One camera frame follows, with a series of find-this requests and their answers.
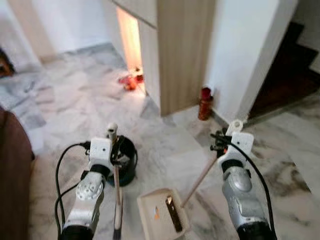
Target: staircase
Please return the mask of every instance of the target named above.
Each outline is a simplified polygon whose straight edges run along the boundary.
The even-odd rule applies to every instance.
[[[250,111],[250,119],[292,104],[319,89],[320,74],[309,69],[318,52],[296,43],[303,29],[301,24],[289,24]]]

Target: marble floor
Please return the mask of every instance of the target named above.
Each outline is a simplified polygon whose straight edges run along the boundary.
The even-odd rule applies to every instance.
[[[0,79],[0,104],[13,111],[37,153],[30,182],[29,238],[57,239],[54,220],[55,168],[64,148],[102,137],[108,123],[130,138],[139,162],[133,182],[123,188],[122,239],[144,239],[137,197],[157,188],[175,187],[183,198],[209,158],[213,119],[199,121],[191,107],[161,118],[142,91],[124,91],[118,84],[125,64],[110,44],[62,54],[42,69]],[[247,127],[254,134],[252,158],[270,189],[275,228],[280,240],[320,236],[320,95],[304,99],[289,111]],[[62,190],[78,182],[88,159],[72,149],[60,168]],[[252,174],[266,211],[261,185]],[[186,240],[235,240],[222,194],[222,173],[214,166],[186,206],[191,230]],[[107,186],[94,239],[111,239],[115,191]],[[74,195],[63,199],[68,212]]]

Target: white wall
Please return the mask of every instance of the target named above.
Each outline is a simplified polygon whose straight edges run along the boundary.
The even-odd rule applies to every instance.
[[[40,66],[6,0],[0,0],[0,46],[17,72]]]
[[[296,3],[216,0],[205,84],[214,90],[213,110],[227,123],[246,118]],[[290,10],[279,16],[279,8]]]
[[[114,46],[115,50],[120,54],[122,59],[126,61],[126,55],[117,16],[117,6],[110,0],[102,0],[102,4],[105,12],[105,22],[107,23],[106,31],[110,38],[110,42]]]
[[[106,43],[101,0],[8,0],[40,58]]]
[[[320,1],[301,0],[292,21],[304,25],[303,32],[297,41],[298,44],[320,52]],[[320,54],[310,68],[320,74]]]

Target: beige dustpan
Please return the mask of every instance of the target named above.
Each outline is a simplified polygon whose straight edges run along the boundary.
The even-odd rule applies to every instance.
[[[182,231],[177,232],[166,205],[168,196],[172,197],[179,216]],[[190,229],[190,223],[176,189],[161,188],[137,198],[139,213],[146,240],[174,240]]]

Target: dustpan handle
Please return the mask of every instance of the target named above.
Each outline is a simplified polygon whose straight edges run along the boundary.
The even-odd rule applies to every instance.
[[[217,157],[211,159],[207,165],[205,166],[205,168],[203,169],[201,175],[198,177],[198,179],[196,180],[195,184],[193,185],[191,191],[189,192],[189,194],[187,195],[187,197],[185,198],[185,200],[181,203],[180,207],[184,208],[186,203],[189,201],[189,199],[191,198],[191,196],[195,193],[197,187],[200,185],[200,183],[203,181],[203,179],[206,177],[206,175],[208,174],[209,170],[211,169],[211,167],[215,164],[215,162],[217,161]]]

